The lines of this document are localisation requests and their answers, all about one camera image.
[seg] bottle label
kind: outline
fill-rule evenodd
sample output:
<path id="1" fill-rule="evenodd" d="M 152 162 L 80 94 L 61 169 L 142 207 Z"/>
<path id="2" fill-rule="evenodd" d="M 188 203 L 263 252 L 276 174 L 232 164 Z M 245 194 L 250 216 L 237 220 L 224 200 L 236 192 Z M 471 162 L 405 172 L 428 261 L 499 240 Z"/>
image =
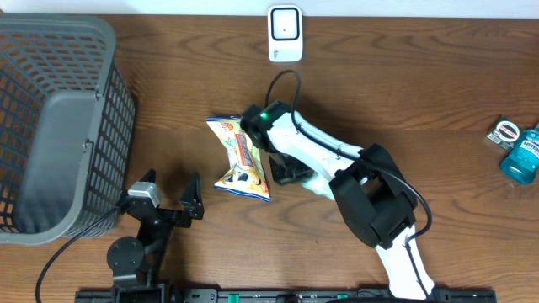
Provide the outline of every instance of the bottle label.
<path id="1" fill-rule="evenodd" d="M 520 147 L 531 152 L 537 158 L 539 158 L 539 146 L 532 141 L 524 140 L 522 141 L 522 144 L 520 144 Z"/>

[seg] green object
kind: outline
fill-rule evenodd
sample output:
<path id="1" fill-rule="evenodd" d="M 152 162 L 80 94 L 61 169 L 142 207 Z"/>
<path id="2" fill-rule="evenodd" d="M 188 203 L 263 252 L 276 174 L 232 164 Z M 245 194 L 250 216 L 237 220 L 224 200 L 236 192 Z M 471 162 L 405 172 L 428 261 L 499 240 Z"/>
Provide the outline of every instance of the green object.
<path id="1" fill-rule="evenodd" d="M 539 167 L 539 128 L 524 132 L 500 168 L 520 184 L 532 183 Z"/>
<path id="2" fill-rule="evenodd" d="M 236 294 L 228 295 L 228 303 L 239 303 L 239 295 L 236 295 Z"/>

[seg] wood grain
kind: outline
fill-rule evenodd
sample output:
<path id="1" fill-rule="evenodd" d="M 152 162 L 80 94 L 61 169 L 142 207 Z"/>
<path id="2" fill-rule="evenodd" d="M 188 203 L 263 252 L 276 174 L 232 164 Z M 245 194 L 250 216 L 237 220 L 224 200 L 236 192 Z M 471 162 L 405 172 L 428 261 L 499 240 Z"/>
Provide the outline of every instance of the wood grain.
<path id="1" fill-rule="evenodd" d="M 267 204 L 212 188 L 228 163 L 205 117 L 263 103 L 273 76 L 293 67 L 309 121 L 343 141 L 386 147 L 429 201 L 434 225 L 419 246 L 436 283 L 492 287 L 502 303 L 536 302 L 539 188 L 504 177 L 503 155 L 483 138 L 501 114 L 523 127 L 538 122 L 539 21 L 306 18 L 302 60 L 273 64 L 265 18 L 104 19 L 138 106 L 126 183 L 155 168 L 163 203 L 173 207 L 189 175 L 201 175 L 205 218 L 174 233 L 164 278 L 223 288 L 387 283 L 335 203 L 295 185 L 272 183 Z M 273 98 L 291 98 L 296 84 L 283 80 Z M 45 302 L 110 287 L 107 249 L 137 228 L 121 218 L 110 234 L 70 247 L 45 278 Z M 63 242 L 2 246 L 0 301 L 32 301 L 39 272 Z"/>

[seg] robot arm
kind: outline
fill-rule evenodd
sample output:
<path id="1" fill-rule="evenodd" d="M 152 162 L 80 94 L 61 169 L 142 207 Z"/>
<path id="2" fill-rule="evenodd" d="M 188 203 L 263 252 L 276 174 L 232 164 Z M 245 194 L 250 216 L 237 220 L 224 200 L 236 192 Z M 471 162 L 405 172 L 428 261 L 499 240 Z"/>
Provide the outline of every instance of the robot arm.
<path id="1" fill-rule="evenodd" d="M 389 154 L 379 146 L 364 150 L 339 141 L 306 122 L 295 112 L 297 124 L 320 141 L 348 155 L 357 155 L 388 168 L 403 179 Z M 398 298 L 427 299 L 405 248 L 415 233 L 415 196 L 384 173 L 339 157 L 305 137 L 292 123 L 290 106 L 277 101 L 262 110 L 253 105 L 242 115 L 241 126 L 253 144 L 270 154 L 270 166 L 278 184 L 301 181 L 318 173 L 329 183 L 346 225 L 363 243 L 374 247 Z M 424 269 L 415 240 L 409 242 L 421 282 L 428 294 L 434 281 Z"/>

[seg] snack bag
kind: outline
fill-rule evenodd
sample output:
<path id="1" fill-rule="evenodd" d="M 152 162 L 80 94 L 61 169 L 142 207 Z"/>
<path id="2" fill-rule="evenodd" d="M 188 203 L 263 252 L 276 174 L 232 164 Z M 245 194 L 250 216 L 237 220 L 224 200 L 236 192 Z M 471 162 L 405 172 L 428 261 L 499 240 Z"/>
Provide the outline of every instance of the snack bag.
<path id="1" fill-rule="evenodd" d="M 230 170 L 213 186 L 229 193 L 270 201 L 270 190 L 260 161 L 260 150 L 239 127 L 241 118 L 208 117 L 207 123 L 227 149 Z"/>

